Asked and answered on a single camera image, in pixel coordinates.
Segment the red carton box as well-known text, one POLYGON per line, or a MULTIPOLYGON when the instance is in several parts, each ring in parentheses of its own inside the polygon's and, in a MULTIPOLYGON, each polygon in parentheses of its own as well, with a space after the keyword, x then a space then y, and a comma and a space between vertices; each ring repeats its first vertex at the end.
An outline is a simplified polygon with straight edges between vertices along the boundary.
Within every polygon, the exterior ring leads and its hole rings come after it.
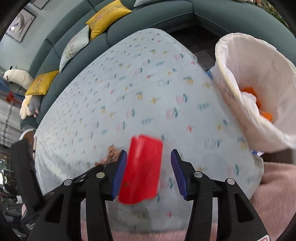
POLYGON ((119 202, 132 205, 156 197, 162 154, 162 140, 146 135, 132 137, 119 202))

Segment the orange plastic bag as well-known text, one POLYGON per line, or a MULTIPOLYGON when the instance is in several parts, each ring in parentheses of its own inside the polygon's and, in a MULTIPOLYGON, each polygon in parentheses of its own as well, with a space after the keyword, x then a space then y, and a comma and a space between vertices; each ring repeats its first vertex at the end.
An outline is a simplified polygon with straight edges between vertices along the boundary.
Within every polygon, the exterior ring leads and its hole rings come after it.
POLYGON ((258 99, 257 93, 255 92, 255 90, 252 87, 245 87, 245 88, 241 89, 240 91, 251 94, 252 96, 254 96, 256 98, 256 106, 259 110, 260 115, 263 116, 264 118, 266 118, 267 120, 272 121, 273 115, 271 113, 261 110, 261 102, 258 99))

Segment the white lined trash bin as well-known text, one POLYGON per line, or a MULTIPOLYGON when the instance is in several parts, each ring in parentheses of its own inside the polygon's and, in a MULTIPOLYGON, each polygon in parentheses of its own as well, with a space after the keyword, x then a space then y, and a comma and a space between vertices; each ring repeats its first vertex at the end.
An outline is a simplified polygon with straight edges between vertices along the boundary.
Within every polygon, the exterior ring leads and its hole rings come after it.
POLYGON ((274 153, 295 149, 295 65, 276 47, 243 33, 231 33, 215 45, 214 83, 239 122, 246 141, 255 151, 274 153), (241 92, 252 87, 256 98, 241 92))

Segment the white round side table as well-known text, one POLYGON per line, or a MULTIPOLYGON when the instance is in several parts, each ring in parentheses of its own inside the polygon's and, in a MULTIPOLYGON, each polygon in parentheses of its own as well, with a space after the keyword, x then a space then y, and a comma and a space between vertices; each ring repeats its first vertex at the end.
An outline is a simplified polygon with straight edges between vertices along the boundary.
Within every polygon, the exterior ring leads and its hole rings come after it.
POLYGON ((29 129, 25 130, 19 138, 20 141, 23 139, 27 139, 32 152, 36 151, 36 145, 37 145, 37 139, 35 138, 35 132, 36 132, 35 128, 29 128, 29 129))

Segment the grey mouse plush toy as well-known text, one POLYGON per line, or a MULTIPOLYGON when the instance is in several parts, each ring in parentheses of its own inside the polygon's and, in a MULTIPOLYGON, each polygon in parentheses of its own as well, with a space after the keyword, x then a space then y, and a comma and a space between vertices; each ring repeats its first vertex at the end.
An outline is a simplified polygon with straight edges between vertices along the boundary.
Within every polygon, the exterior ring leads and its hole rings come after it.
POLYGON ((36 118, 39 113, 42 98, 42 95, 33 95, 30 99, 29 111, 33 114, 34 118, 36 118))

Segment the blue curtain with red tie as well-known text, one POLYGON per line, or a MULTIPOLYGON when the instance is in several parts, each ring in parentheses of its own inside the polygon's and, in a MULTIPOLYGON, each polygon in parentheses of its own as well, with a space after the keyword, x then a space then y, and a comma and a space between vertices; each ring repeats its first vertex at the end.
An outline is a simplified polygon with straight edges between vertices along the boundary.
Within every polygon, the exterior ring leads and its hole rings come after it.
POLYGON ((24 95, 12 92, 2 77, 1 77, 0 83, 1 83, 1 91, 7 95, 6 101, 8 103, 22 104, 23 100, 25 99, 24 95))

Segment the yellow cushion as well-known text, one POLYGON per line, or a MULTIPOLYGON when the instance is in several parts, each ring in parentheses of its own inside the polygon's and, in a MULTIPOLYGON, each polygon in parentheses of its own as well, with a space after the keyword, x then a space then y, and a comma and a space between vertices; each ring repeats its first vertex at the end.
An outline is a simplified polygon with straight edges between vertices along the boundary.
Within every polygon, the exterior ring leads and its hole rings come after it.
POLYGON ((53 82, 56 75, 59 73, 58 70, 40 74, 37 78, 34 79, 32 84, 30 85, 29 89, 25 93, 25 96, 32 95, 46 95, 51 83, 53 82))
POLYGON ((131 12, 132 10, 125 7, 120 0, 113 1, 103 7, 86 22, 86 25, 90 28, 90 40, 94 40, 112 23, 131 12))

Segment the white long plush toy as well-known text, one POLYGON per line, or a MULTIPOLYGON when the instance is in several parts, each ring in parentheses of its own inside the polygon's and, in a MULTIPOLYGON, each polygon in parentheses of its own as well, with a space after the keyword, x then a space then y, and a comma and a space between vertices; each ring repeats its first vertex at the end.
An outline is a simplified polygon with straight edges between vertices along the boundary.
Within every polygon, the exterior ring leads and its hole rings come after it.
POLYGON ((2 78, 5 81, 20 85, 25 90, 28 90, 33 82, 33 78, 31 77, 31 75, 27 71, 22 69, 11 68, 3 74, 2 78))

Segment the light blue floral tablecloth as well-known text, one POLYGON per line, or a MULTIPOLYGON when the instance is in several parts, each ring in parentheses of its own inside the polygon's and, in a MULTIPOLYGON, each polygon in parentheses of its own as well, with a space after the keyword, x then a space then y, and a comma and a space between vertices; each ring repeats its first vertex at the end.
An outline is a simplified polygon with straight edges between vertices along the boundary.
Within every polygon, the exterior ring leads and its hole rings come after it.
POLYGON ((35 169, 42 193, 94 166, 109 146, 131 138, 160 139, 156 196, 135 205, 107 204, 111 228, 162 232, 188 226, 192 204, 180 195, 170 153, 208 177, 233 178, 247 197, 259 187, 263 162, 197 58, 169 34, 138 31, 88 65, 59 95, 37 132, 35 169))

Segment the left pale blue cushion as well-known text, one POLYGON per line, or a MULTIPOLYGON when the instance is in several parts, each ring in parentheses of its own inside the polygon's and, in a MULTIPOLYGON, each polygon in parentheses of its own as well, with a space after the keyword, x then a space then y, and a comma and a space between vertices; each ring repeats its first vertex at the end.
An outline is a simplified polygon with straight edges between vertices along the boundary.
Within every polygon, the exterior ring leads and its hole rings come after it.
POLYGON ((60 60, 59 72, 61 72, 72 58, 89 44, 90 28, 86 25, 66 45, 60 60))

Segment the pale blue cushion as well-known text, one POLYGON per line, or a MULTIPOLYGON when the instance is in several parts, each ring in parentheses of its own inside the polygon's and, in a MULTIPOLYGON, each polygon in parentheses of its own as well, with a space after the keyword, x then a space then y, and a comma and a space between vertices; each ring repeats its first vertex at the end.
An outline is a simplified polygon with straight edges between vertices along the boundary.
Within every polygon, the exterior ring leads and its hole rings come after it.
POLYGON ((133 7, 136 8, 136 7, 141 6, 143 4, 147 4, 151 1, 152 0, 136 0, 133 7))
POLYGON ((61 72, 72 58, 89 44, 90 28, 86 25, 66 45, 60 60, 59 72, 61 72))

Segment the teal sectional sofa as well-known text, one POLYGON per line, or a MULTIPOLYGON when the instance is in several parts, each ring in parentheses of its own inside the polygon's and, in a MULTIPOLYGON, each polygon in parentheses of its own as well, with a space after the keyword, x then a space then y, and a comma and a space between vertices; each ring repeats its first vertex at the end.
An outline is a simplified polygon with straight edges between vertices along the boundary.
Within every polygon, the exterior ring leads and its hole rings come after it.
MULTIPOLYGON (((38 116, 22 120, 21 128, 37 128, 60 93, 86 66, 125 37, 143 29, 157 28, 172 33, 198 26, 219 37, 241 32, 267 41, 290 61, 295 61, 293 33, 265 10, 252 4, 237 1, 153 1, 139 7, 134 7, 133 1, 123 4, 131 13, 112 23, 58 73, 42 99, 38 116)), ((68 42, 106 5, 108 1, 82 1, 69 11, 44 39, 30 65, 29 74, 37 77, 58 70, 68 42)))

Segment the middle yellow cushion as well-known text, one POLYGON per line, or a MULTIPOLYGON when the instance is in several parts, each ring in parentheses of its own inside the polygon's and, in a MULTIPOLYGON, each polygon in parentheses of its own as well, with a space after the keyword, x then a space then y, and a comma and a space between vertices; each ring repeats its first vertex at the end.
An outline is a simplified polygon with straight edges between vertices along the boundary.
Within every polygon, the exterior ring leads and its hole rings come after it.
POLYGON ((112 23, 131 12, 132 10, 125 7, 120 0, 113 1, 103 7, 86 22, 86 25, 90 28, 90 40, 94 40, 112 23))

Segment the right pale blue cushion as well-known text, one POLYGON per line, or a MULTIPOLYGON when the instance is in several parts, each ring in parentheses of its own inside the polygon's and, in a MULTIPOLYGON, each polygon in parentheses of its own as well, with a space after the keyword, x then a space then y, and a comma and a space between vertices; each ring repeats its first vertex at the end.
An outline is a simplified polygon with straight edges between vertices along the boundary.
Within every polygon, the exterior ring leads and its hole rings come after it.
POLYGON ((147 4, 151 1, 152 0, 136 0, 133 7, 136 8, 136 7, 141 6, 143 4, 147 4))

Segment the framed wall picture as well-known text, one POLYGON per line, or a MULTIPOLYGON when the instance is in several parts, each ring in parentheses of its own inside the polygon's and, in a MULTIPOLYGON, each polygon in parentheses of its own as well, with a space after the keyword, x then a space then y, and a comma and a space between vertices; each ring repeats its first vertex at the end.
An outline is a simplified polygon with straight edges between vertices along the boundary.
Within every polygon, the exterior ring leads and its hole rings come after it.
POLYGON ((26 9, 22 9, 13 20, 9 28, 6 30, 6 34, 12 37, 18 43, 21 43, 35 18, 36 16, 34 16, 32 13, 26 9))
POLYGON ((31 4, 33 4, 36 8, 42 9, 49 0, 31 0, 31 4))

